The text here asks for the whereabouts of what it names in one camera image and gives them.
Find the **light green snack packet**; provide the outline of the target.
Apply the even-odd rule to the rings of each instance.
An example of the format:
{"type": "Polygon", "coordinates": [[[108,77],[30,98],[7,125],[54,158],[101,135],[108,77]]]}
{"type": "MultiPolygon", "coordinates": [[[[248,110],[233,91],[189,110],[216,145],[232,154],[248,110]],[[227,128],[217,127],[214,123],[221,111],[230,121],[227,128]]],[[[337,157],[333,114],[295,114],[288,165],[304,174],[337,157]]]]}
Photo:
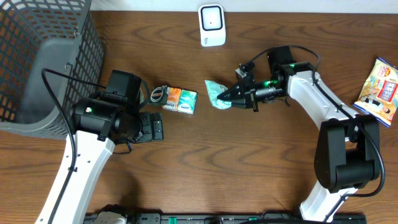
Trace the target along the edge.
{"type": "Polygon", "coordinates": [[[210,103],[219,110],[226,110],[231,107],[231,102],[217,99],[217,96],[227,90],[224,85],[218,84],[211,80],[205,80],[206,89],[210,103]]]}

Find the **dark green round-logo packet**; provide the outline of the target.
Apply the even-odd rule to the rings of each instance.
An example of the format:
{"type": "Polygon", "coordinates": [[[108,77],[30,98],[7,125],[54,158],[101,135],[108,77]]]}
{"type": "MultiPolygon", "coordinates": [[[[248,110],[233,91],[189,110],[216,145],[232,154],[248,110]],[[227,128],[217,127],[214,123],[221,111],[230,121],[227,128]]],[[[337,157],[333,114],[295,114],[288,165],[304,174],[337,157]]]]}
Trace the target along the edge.
{"type": "Polygon", "coordinates": [[[154,88],[149,95],[148,104],[154,106],[163,106],[167,104],[170,88],[167,85],[154,88]]]}

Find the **orange small snack packet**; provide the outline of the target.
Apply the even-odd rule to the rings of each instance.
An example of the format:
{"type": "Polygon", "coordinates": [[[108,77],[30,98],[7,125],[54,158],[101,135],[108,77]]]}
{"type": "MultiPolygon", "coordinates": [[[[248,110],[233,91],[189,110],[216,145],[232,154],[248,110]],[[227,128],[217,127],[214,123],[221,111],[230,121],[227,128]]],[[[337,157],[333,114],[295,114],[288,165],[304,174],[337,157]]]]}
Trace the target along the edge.
{"type": "Polygon", "coordinates": [[[162,106],[163,109],[169,111],[177,111],[182,89],[168,87],[167,89],[167,101],[162,106]]]}

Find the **teal small snack packet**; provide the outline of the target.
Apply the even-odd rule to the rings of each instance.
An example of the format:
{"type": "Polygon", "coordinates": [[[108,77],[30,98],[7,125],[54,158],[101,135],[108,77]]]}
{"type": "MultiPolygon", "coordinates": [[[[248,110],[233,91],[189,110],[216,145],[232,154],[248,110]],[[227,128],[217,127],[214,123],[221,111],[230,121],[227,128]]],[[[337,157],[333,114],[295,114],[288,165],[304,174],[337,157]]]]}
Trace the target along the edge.
{"type": "Polygon", "coordinates": [[[177,111],[185,114],[193,114],[197,102],[197,92],[182,90],[177,111]]]}

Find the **large beige snack bag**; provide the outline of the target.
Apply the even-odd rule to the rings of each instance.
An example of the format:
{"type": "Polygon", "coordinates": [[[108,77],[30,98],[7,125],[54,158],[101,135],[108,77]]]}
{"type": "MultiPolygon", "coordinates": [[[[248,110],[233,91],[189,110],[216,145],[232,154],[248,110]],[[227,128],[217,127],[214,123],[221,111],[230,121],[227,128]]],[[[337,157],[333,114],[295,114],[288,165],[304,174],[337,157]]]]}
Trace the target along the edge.
{"type": "Polygon", "coordinates": [[[378,57],[353,106],[389,128],[397,113],[397,67],[378,57]]]}

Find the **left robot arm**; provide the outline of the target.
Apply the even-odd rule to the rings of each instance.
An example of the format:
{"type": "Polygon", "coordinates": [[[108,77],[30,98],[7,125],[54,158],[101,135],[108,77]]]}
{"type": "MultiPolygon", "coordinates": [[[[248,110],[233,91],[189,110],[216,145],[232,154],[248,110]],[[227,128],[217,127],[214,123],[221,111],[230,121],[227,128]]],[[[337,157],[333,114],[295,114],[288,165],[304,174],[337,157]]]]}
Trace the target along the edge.
{"type": "Polygon", "coordinates": [[[107,86],[78,100],[66,113],[42,79],[65,123],[68,135],[63,160],[37,223],[83,223],[96,183],[118,144],[132,145],[164,138],[162,115],[143,112],[147,83],[140,77],[113,70],[107,86]]]}

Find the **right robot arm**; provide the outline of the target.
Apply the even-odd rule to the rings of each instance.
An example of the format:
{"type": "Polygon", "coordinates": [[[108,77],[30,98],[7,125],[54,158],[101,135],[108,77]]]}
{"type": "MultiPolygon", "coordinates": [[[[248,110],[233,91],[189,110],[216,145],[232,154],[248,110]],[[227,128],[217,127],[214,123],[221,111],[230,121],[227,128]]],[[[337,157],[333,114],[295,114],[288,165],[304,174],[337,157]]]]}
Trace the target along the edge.
{"type": "Polygon", "coordinates": [[[379,148],[379,123],[373,115],[360,115],[344,104],[322,81],[318,65],[293,58],[293,45],[272,47],[267,56],[271,78],[256,82],[254,60],[241,64],[237,84],[217,98],[235,108],[257,112],[259,103],[291,98],[316,124],[319,135],[314,169],[317,182],[299,206],[301,223],[331,223],[350,197],[380,193],[386,168],[379,148]]]}

